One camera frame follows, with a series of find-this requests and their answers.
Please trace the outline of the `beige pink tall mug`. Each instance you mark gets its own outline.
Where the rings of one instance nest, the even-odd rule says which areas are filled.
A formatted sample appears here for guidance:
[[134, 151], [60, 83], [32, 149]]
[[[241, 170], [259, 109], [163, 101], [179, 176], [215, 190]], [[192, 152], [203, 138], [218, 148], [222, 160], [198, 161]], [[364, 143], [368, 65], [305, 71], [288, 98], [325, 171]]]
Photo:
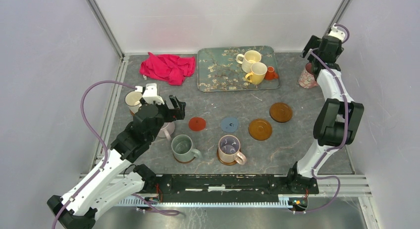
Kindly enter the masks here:
[[247, 162], [246, 156], [241, 152], [241, 143], [236, 136], [224, 135], [218, 142], [218, 150], [221, 159], [225, 162], [236, 161], [240, 165]]

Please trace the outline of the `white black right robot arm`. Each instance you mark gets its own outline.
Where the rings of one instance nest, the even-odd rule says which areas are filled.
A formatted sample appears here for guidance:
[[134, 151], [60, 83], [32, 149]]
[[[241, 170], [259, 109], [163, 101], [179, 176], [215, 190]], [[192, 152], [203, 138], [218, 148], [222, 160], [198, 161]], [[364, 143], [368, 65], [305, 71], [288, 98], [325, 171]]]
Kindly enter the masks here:
[[311, 64], [311, 72], [322, 90], [325, 103], [315, 121], [314, 141], [306, 154], [289, 170], [286, 187], [292, 193], [315, 184], [318, 170], [327, 159], [345, 145], [353, 143], [364, 106], [348, 94], [341, 68], [336, 63], [343, 52], [344, 37], [312, 35], [302, 50]]

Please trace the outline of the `red round coaster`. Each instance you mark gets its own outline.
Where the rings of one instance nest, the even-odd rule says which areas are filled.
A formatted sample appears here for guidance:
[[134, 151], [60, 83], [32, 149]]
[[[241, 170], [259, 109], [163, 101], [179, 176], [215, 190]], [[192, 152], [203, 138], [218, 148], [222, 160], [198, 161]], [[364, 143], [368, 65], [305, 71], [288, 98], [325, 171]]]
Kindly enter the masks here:
[[201, 117], [193, 117], [189, 120], [188, 126], [192, 131], [201, 131], [206, 127], [206, 120]]

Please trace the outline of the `white mug black handle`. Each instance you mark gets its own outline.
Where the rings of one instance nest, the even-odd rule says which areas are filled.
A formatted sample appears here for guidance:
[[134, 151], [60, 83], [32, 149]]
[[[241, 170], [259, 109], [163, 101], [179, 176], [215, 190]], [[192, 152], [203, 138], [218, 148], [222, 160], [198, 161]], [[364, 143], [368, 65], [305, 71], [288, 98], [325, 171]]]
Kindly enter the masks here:
[[129, 108], [129, 110], [131, 110], [134, 114], [139, 110], [139, 108], [142, 105], [141, 103], [142, 96], [143, 96], [142, 93], [137, 92], [137, 91], [131, 91], [127, 93], [125, 96], [126, 105]]

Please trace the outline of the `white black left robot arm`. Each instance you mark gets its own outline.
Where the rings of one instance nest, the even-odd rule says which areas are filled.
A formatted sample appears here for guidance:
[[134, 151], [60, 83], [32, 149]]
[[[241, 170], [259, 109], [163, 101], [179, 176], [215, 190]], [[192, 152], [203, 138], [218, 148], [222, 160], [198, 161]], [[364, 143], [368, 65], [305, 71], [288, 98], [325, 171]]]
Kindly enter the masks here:
[[156, 174], [144, 164], [119, 182], [110, 182], [145, 153], [158, 137], [165, 123], [183, 120], [186, 103], [174, 95], [169, 108], [159, 97], [141, 101], [133, 120], [118, 134], [105, 156], [76, 186], [62, 196], [47, 201], [57, 223], [66, 229], [91, 229], [99, 217], [125, 197], [142, 191], [150, 193], [156, 186]]

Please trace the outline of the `pink floral patterned mug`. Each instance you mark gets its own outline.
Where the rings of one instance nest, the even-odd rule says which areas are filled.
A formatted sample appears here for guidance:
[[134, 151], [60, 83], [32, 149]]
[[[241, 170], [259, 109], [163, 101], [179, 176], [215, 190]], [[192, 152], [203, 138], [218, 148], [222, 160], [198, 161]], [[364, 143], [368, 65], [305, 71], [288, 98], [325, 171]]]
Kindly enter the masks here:
[[312, 64], [308, 62], [305, 65], [305, 68], [303, 69], [299, 79], [298, 84], [305, 89], [310, 89], [313, 87], [318, 86], [318, 83], [315, 80], [314, 75], [311, 73]]

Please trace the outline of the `yellow ceramic mug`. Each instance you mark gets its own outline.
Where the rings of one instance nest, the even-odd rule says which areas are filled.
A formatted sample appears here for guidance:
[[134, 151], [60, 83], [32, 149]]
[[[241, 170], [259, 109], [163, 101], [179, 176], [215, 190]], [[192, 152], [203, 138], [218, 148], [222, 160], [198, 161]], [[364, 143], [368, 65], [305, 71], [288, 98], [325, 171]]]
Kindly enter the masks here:
[[256, 62], [251, 65], [251, 72], [246, 74], [245, 80], [254, 85], [259, 85], [265, 78], [267, 66], [264, 63]]

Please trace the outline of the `blue round coaster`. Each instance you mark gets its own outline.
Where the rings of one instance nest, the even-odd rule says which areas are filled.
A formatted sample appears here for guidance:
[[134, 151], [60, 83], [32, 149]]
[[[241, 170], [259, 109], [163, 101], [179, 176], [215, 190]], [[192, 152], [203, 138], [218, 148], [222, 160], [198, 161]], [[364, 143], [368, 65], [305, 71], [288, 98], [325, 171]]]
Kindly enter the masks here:
[[227, 133], [235, 132], [239, 127], [239, 120], [236, 117], [226, 117], [220, 123], [220, 128]]

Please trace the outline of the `glossy wooden ridged coaster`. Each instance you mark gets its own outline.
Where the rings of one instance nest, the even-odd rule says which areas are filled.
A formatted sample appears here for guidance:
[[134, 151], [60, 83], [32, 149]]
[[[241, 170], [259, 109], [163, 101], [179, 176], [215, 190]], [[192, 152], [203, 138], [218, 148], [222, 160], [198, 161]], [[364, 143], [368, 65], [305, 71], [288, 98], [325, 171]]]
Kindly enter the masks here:
[[189, 161], [180, 161], [180, 160], [178, 160], [177, 158], [175, 158], [175, 160], [178, 162], [178, 163], [181, 163], [181, 164], [188, 164], [188, 163], [191, 163], [193, 160], [195, 159], [195, 157], [193, 157], [191, 160], [189, 160]]

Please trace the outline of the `grey-green ceramic mug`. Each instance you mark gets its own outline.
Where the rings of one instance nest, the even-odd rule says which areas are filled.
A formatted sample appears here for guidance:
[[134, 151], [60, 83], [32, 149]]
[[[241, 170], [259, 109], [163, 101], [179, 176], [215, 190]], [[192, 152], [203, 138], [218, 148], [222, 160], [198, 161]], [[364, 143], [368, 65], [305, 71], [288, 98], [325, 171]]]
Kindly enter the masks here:
[[174, 158], [180, 161], [189, 161], [193, 157], [202, 158], [201, 151], [196, 149], [192, 139], [185, 134], [177, 135], [172, 139], [171, 150]]

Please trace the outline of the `lilac ceramic mug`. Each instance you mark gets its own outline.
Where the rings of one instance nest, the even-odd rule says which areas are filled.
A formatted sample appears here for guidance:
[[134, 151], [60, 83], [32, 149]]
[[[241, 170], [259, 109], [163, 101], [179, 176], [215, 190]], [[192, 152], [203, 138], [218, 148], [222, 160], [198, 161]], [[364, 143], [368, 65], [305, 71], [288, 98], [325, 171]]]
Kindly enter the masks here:
[[160, 129], [158, 133], [159, 138], [165, 138], [168, 141], [172, 140], [172, 134], [175, 131], [175, 123], [174, 122], [165, 122], [162, 128]]

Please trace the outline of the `green floral serving tray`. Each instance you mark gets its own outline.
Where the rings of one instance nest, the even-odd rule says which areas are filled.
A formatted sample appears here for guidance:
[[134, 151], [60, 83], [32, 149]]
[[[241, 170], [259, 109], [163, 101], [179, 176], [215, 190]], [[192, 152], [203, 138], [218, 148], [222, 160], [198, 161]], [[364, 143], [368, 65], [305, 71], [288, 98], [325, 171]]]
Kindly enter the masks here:
[[236, 61], [236, 56], [247, 51], [259, 52], [262, 55], [262, 63], [273, 67], [275, 73], [279, 73], [274, 50], [270, 46], [204, 48], [199, 50], [197, 55], [198, 89], [202, 92], [220, 92], [279, 88], [279, 78], [263, 80], [258, 85], [246, 81], [246, 72]]

